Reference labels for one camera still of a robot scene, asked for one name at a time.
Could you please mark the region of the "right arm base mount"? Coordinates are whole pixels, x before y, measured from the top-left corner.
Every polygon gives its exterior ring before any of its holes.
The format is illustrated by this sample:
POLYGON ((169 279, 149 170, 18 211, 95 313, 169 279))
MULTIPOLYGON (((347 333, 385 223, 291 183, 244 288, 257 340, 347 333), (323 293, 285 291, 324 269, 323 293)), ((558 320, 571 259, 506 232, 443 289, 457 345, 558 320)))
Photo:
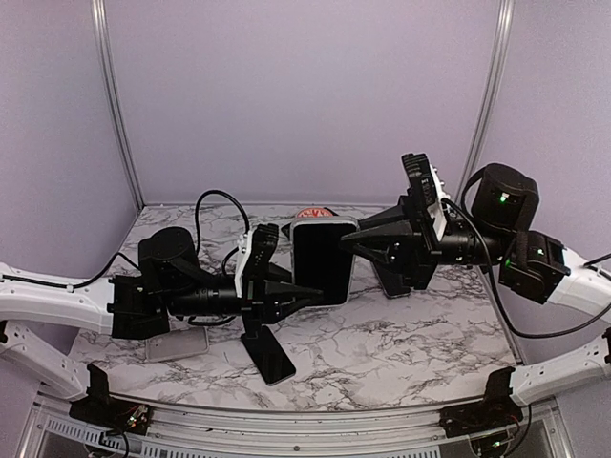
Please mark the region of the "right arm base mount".
POLYGON ((505 367, 492 372, 481 400, 442 408, 438 424, 446 436, 474 434, 522 421, 522 409, 511 398, 510 382, 515 371, 514 367, 505 367))

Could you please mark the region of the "black phone silver edge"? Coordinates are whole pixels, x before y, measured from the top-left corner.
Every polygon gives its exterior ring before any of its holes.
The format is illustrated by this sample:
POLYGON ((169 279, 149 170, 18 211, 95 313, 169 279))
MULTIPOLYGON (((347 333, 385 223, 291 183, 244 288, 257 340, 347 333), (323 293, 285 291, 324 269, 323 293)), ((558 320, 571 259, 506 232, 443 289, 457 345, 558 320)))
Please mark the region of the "black phone silver edge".
POLYGON ((267 326, 263 326, 255 337, 243 333, 241 341, 267 385, 276 385, 296 374, 295 365, 267 326))

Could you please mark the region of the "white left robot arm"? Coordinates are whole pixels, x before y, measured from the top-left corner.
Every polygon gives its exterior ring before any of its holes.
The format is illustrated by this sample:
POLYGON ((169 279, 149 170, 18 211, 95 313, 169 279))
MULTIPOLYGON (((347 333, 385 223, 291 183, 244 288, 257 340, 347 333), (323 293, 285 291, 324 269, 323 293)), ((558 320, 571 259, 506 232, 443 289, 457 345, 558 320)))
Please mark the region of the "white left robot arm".
POLYGON ((1 267, 1 316, 64 324, 115 339, 146 340, 170 330, 169 320, 238 316, 242 344, 267 385, 296 372, 269 327, 317 303, 320 290, 295 285, 271 263, 279 238, 275 224, 249 230, 238 243, 232 277, 200 267, 191 234, 168 227, 137 249, 139 276, 100 277, 79 284, 22 278, 1 267))

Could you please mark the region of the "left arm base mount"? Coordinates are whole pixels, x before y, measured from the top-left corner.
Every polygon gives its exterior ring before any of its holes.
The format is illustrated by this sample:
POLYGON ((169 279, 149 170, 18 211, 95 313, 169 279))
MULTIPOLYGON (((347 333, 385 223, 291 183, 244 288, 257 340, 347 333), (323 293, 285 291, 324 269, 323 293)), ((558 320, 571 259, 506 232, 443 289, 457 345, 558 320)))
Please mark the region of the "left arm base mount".
POLYGON ((71 402, 69 416, 99 427, 144 436, 150 425, 152 407, 113 397, 107 374, 94 364, 88 364, 87 370, 90 379, 86 396, 71 402))

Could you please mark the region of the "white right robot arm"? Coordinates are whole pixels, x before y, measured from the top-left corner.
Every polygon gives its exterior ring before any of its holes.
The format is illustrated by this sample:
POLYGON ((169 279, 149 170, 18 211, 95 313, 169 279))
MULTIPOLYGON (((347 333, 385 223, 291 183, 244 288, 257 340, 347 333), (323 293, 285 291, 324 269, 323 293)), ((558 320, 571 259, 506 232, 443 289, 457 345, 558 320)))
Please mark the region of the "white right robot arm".
MULTIPOLYGON (((407 287, 426 289, 438 266, 479 267, 489 276, 502 320, 517 337, 546 340, 582 330, 591 322, 610 324, 610 272, 562 242, 530 230, 539 203, 536 182, 500 163, 478 170, 457 205, 443 191, 426 155, 403 157, 410 187, 399 203, 343 236, 340 246, 402 278, 407 287), (472 210, 466 191, 478 184, 472 210), (589 322, 562 331, 527 333, 510 321, 498 284, 541 305, 587 313, 589 322)), ((538 364, 499 369, 488 377, 473 418, 493 427, 511 406, 527 406, 559 392, 610 378, 610 327, 590 343, 538 364)))

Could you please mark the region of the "translucent grey phone case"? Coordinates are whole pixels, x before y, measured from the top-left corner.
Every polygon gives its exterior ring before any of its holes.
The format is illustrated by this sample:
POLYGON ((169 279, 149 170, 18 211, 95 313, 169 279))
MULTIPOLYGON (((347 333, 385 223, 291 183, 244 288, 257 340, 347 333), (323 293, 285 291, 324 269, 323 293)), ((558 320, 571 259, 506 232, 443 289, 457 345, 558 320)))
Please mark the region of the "translucent grey phone case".
POLYGON ((191 327, 148 339, 145 343, 145 359, 149 363, 161 363, 195 357, 208 350, 207 330, 191 327))

